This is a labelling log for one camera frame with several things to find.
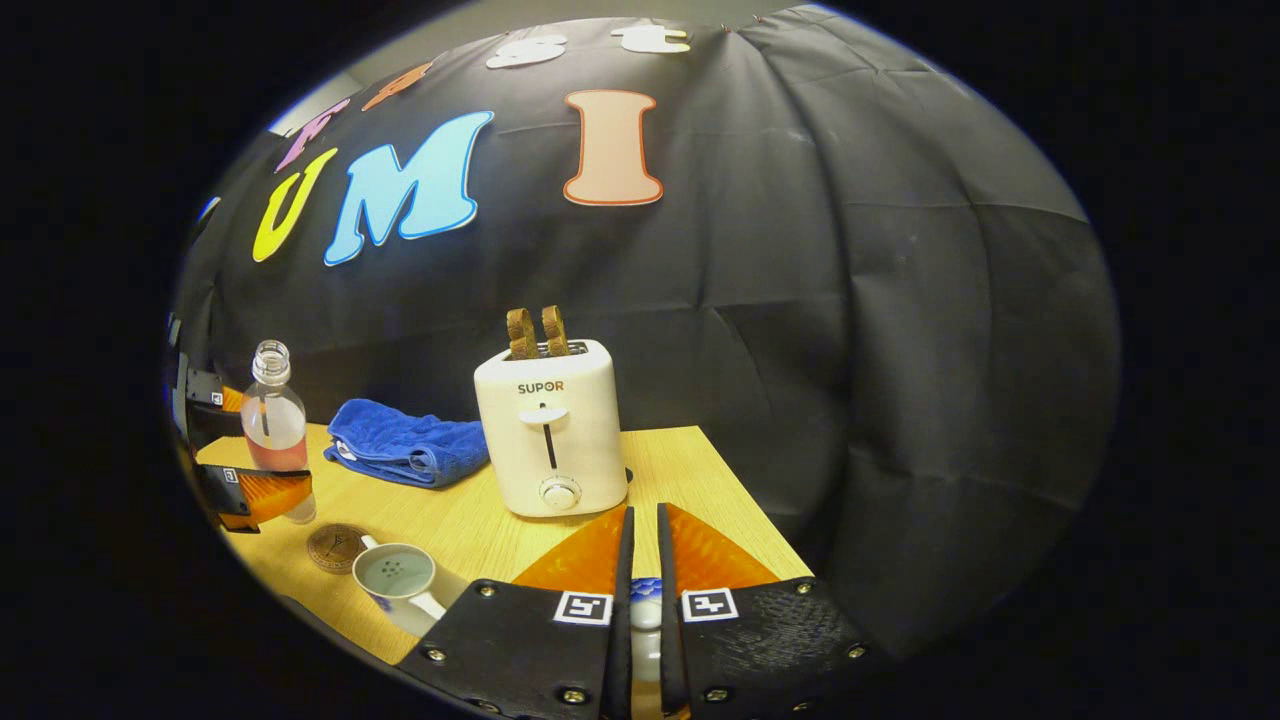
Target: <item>blue letter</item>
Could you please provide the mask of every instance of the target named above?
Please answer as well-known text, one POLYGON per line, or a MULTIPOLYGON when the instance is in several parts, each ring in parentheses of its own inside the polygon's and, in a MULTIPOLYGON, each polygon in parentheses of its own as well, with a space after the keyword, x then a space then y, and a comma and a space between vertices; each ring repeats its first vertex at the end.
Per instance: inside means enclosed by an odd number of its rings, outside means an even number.
POLYGON ((360 215, 369 222, 375 246, 387 241, 392 220, 413 196, 408 214, 401 222, 404 238, 424 237, 462 227, 476 215, 476 204, 467 197, 467 168, 471 146, 493 113, 468 113, 435 128, 417 152, 401 168, 390 145, 365 152, 347 168, 351 184, 342 202, 338 229, 324 254, 330 268, 360 254, 365 243, 360 234, 360 215))

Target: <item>pink liquid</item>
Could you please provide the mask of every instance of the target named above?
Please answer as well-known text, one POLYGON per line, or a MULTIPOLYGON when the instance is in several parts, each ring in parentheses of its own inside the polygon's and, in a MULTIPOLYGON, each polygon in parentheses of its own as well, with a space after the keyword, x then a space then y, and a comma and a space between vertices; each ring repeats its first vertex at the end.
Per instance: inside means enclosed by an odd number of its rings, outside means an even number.
POLYGON ((253 442, 253 438, 244 436, 248 442, 248 454, 253 457, 253 464, 260 470, 274 470, 288 473, 291 470, 305 470, 307 468, 307 436, 293 447, 284 450, 271 450, 253 442))

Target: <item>blue towel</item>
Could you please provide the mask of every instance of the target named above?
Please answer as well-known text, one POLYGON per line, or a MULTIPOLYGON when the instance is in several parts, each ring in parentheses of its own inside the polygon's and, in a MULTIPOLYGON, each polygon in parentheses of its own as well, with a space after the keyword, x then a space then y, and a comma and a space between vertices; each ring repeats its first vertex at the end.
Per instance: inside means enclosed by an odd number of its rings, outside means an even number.
POLYGON ((479 421, 413 418, 372 400, 344 402, 329 423, 329 434, 333 445, 324 451, 326 460, 407 486, 442 488, 489 460, 479 421))

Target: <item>toaster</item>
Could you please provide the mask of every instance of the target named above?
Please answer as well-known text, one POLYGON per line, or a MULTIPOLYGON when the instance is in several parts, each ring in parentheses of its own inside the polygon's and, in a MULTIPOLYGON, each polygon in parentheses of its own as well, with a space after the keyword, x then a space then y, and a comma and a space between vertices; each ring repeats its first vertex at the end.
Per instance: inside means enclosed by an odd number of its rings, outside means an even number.
POLYGON ((627 496, 613 359, 594 340, 570 340, 568 351, 503 350, 475 372, 489 459, 517 515, 585 515, 627 496))

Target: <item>bottle cap opening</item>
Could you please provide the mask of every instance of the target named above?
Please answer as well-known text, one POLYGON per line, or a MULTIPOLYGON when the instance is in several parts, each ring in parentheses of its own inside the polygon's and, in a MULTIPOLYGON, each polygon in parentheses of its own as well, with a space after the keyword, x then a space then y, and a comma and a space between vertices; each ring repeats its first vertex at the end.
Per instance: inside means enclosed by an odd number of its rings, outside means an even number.
POLYGON ((253 379, 266 384, 284 384, 289 380, 289 348, 278 340, 264 340, 253 354, 253 379))

